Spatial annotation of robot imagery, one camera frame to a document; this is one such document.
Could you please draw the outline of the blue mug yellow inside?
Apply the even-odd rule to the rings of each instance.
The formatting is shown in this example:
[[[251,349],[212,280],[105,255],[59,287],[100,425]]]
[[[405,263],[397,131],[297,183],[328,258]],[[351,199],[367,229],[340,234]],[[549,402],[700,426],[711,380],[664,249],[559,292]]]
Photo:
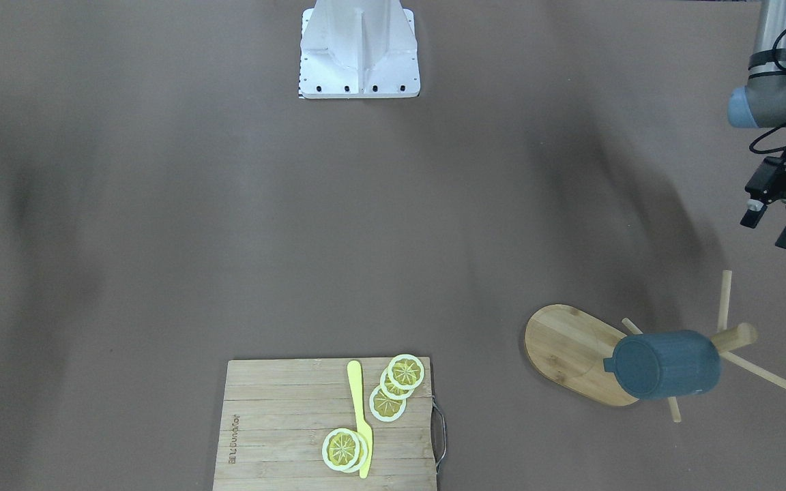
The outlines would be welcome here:
[[[603,370],[637,399],[684,397],[711,391],[723,373],[717,348],[692,330],[625,336]]]

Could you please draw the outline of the bamboo mug tree rack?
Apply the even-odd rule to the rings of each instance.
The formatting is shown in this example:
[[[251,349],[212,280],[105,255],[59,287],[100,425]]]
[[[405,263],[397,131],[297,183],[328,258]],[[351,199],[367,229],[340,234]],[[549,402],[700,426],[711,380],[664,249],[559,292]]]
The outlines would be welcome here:
[[[735,327],[727,325],[732,277],[732,271],[723,271],[717,329],[707,338],[717,348],[721,364],[729,361],[740,369],[786,389],[786,378],[756,366],[736,353],[736,349],[755,343],[758,336],[752,324],[740,323]],[[603,370],[603,359],[611,357],[615,345],[621,339],[645,333],[630,319],[625,318],[622,323],[624,331],[574,306],[548,305],[540,308],[528,320],[523,348],[540,375],[600,404],[624,407],[640,400],[660,400],[634,398],[618,385],[612,373]],[[664,398],[675,423],[682,420],[680,398]]]

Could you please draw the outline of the wooden cutting board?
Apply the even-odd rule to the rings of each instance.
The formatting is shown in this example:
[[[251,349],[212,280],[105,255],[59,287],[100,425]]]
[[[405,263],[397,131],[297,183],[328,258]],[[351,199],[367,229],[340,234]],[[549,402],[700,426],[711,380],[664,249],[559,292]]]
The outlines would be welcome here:
[[[215,490],[436,490],[446,444],[433,366],[391,422],[369,410],[389,357],[360,359],[363,411],[373,429],[367,475],[331,469],[322,457],[330,432],[356,431],[349,358],[232,360],[222,392]]]

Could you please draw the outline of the lemon slice front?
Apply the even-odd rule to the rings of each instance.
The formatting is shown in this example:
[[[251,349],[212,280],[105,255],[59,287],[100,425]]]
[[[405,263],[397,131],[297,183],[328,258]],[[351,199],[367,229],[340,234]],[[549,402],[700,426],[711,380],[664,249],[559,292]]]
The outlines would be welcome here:
[[[393,383],[403,389],[417,389],[423,383],[426,371],[423,361],[411,354],[396,355],[387,369]]]

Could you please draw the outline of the lemon slice middle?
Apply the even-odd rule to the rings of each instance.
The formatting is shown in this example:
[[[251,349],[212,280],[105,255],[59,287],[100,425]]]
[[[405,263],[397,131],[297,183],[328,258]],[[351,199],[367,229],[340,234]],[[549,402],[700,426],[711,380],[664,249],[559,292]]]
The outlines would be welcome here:
[[[397,400],[397,401],[405,400],[405,399],[411,397],[411,395],[414,392],[414,389],[403,389],[403,388],[395,385],[395,383],[393,383],[393,380],[390,378],[388,369],[385,369],[381,373],[380,379],[379,379],[379,385],[380,385],[380,388],[381,388],[380,392],[385,397],[387,397],[389,399]]]

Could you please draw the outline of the lemon slice back of stack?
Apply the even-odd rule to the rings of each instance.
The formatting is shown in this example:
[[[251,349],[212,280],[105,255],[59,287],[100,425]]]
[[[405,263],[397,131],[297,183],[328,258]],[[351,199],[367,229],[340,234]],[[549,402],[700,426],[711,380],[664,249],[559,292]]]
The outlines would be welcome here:
[[[393,422],[405,413],[407,399],[394,399],[384,394],[381,386],[375,386],[369,395],[369,410],[381,422]]]

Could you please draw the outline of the lemon slice by knife tip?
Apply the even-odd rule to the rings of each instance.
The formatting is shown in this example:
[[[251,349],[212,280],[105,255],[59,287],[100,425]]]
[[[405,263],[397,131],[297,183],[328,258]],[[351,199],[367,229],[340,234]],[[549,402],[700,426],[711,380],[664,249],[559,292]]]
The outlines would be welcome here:
[[[321,457],[333,471],[354,473],[368,460],[368,452],[368,441],[360,433],[340,427],[325,436]]]

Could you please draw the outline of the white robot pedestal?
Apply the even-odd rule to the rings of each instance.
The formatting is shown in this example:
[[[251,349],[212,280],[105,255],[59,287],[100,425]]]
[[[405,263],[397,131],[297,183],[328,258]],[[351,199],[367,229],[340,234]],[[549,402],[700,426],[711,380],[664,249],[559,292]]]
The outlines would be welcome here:
[[[414,12],[399,1],[318,1],[302,12],[297,94],[307,100],[415,98]]]

